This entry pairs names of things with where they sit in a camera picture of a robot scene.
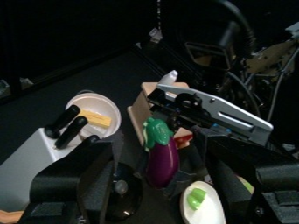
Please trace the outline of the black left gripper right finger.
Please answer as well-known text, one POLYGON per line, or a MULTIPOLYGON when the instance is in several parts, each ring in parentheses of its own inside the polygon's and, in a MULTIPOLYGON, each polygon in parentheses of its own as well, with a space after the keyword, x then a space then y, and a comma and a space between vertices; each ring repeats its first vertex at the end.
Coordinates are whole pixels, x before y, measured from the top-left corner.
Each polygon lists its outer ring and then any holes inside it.
POLYGON ((299 224, 299 160, 212 129, 191 132, 227 224, 299 224))

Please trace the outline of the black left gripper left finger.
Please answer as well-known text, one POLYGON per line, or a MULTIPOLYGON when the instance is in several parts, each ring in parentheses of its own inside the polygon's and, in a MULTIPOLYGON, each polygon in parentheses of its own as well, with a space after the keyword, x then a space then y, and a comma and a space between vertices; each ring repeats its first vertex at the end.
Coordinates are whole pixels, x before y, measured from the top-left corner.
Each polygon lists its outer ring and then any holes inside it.
POLYGON ((105 224, 108 195, 123 143, 95 141, 35 176, 17 224, 105 224))

